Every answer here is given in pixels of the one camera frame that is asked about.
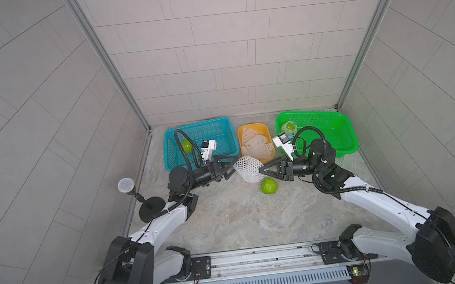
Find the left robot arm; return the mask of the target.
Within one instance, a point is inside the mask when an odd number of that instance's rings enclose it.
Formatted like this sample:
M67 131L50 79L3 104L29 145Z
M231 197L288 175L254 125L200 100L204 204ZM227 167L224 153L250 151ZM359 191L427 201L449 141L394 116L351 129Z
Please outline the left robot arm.
M162 245L196 209L198 196L193 190L229 179L239 156L217 156L214 140L197 145L181 129L174 130L174 138L186 166L169 172L168 199L144 198L131 178L118 182L119 192L141 203L139 214L146 226L129 237L118 236L112 241L94 284L160 284L170 278L186 280L195 273L189 250Z

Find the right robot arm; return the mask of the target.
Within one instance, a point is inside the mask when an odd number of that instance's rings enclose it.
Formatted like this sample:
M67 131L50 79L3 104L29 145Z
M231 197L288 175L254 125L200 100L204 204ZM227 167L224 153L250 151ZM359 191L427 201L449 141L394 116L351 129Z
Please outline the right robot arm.
M281 181L310 175L319 192L362 207L395 227L394 232L358 224L347 227L339 237L346 260L372 253L415 265L436 282L455 284L454 215L442 207L431 210L414 205L366 183L336 164L336 151L321 130L313 126L309 130L319 137L305 144L302 153L296 143L303 128L292 138L284 133L276 136L273 143L286 156L268 162L258 172Z

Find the white foam net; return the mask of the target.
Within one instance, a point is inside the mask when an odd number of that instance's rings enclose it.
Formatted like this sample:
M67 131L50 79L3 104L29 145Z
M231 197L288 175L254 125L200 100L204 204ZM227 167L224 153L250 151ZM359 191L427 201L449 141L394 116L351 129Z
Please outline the white foam net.
M259 172L264 165L251 156L243 156L233 165L233 169L248 183L263 181L264 175Z
M280 132L285 133L286 135L295 135L297 131L298 127L296 123L293 121L287 121L280 128Z

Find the dark green netted custard apple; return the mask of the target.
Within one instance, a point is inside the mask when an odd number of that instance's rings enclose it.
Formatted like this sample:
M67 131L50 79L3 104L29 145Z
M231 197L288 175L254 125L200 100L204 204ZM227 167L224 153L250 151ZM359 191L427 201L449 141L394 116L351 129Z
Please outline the dark green netted custard apple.
M265 178L261 183L261 191L266 195L275 194L278 188L278 183L272 178Z

